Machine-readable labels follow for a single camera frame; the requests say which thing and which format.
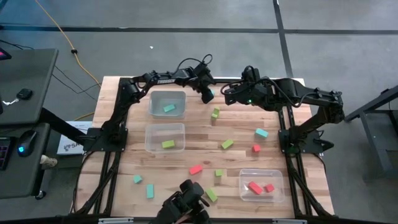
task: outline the gray floor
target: gray floor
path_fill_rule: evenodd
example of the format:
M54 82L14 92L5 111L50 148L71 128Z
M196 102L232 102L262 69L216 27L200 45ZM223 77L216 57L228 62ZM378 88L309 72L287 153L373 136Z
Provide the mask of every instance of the gray floor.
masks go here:
M40 2L65 26L277 28L272 0ZM398 29L395 0L279 3L286 29ZM0 22L52 25L34 1L22 0L9 1L0 13ZM210 65L214 76L238 77L251 64L262 75L286 77L278 34L69 32L68 36L79 50L81 62L99 80L105 75L173 70L183 58L201 58L207 53L215 57ZM83 88L93 84L59 32L0 31L0 39L38 49L58 48L59 68ZM347 114L398 84L398 35L287 35L286 39L294 77L304 78L308 86L342 91ZM64 80L57 71L54 74ZM98 96L98 89L89 92ZM77 97L56 80L51 81L45 101L48 109L67 120L94 111L95 105L86 95ZM392 102L391 108L398 108L398 103ZM335 143L325 154L325 162L336 214L397 223L398 182L365 184L362 180L373 158L359 120L327 125L324 130L324 138ZM66 214L76 175L77 170L55 172L45 200L0 200L0 220Z

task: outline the plastic bin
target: plastic bin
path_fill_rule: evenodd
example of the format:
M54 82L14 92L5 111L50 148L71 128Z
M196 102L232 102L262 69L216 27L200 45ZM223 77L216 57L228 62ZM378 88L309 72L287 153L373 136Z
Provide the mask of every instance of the plastic bin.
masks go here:
M154 118L184 118L185 98L183 91L153 91L150 94L149 113ZM175 109L165 112L164 108L168 105L174 105Z
M248 188L250 182L255 182L262 188L261 194L255 194ZM267 193L264 187L274 186L274 191ZM285 200L284 180L279 170L241 169L239 173L239 191L245 202L283 202Z
M174 140L175 146L163 149L162 142ZM185 149L185 125L174 124L149 124L145 131L145 150L154 154L182 152Z

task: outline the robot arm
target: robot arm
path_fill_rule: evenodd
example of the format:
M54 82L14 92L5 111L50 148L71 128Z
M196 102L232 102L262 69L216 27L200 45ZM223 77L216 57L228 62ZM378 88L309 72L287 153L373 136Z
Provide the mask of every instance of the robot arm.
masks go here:
M280 111L289 105L298 108L302 103L319 106L316 115L289 129L291 144L298 144L324 124L337 124L344 119L341 92L308 88L291 78L260 78L259 70L252 66L244 69L241 80L223 86L221 93L227 105L238 102L259 106L266 111Z
M120 129L124 129L121 123L126 118L130 106L139 103L139 100L146 96L149 89L155 85L174 83L182 87L189 86L196 92L201 93L201 99L204 103L211 101L213 94L208 85L215 85L216 82L207 67L208 63L204 62L207 56L211 55L206 55L195 68L178 68L175 72L165 73L152 71L139 77L121 79L113 114L101 127L103 134L107 136L110 142L120 141Z

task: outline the butcher block tabletop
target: butcher block tabletop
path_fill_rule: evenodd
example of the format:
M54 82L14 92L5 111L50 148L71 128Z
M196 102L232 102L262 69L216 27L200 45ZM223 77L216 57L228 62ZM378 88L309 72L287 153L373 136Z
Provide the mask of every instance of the butcher block tabletop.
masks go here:
M104 77L93 119L93 126L96 128L101 127L112 115L119 78ZM215 98L208 104L203 104L201 95L191 88L171 84L152 87L140 103L131 106L127 119L129 134L119 166L112 217L155 217L164 200L180 190L179 185L186 179L198 182L205 190L213 189L218 196L216 202L211 202L206 195L203 196L210 203L206 210L211 218L294 217L285 157L280 152L277 137L280 129L277 113L239 103L225 105L224 96L220 93L222 85L224 84L210 86L215 91ZM187 95L185 117L173 120L152 118L148 114L152 91L184 91ZM211 114L215 107L220 108L220 115L212 122ZM297 125L312 116L309 105L293 108L293 111ZM145 150L146 126L164 123L185 124L186 145L183 152L151 154ZM257 128L268 131L269 135L265 140L259 141L255 138ZM234 144L223 150L221 144L227 139L232 139ZM259 144L261 151L253 153L253 144ZM83 206L97 187L103 157L103 152L95 152L86 161L78 184L77 209ZM314 155L303 154L302 157L308 188L325 210L333 213L323 164ZM203 171L190 175L189 168L197 164L203 166ZM239 196L239 171L243 168L281 171L284 201L243 201ZM216 169L223 170L221 177L215 176ZM134 175L141 175L143 181L135 184ZM147 199L147 184L154 185L154 198ZM301 190L297 192L300 208L304 213L303 194ZM107 195L108 188L104 190L102 209Z

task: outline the red block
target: red block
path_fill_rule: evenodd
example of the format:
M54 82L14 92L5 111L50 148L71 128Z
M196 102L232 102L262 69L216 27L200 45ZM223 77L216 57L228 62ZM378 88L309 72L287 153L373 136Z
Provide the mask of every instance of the red block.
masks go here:
M274 186L272 184L267 184L264 189L266 190L267 193L272 192L275 190Z
M196 165L196 166L191 167L191 169L189 169L189 173L190 173L191 175L197 174L197 173L199 173L202 169L203 169L203 168L202 168L201 165Z
M252 149L253 149L253 152L259 152L261 150L259 145L253 145Z
M253 181L249 183L249 188L256 194L261 194L262 189L260 186L258 186L256 183Z

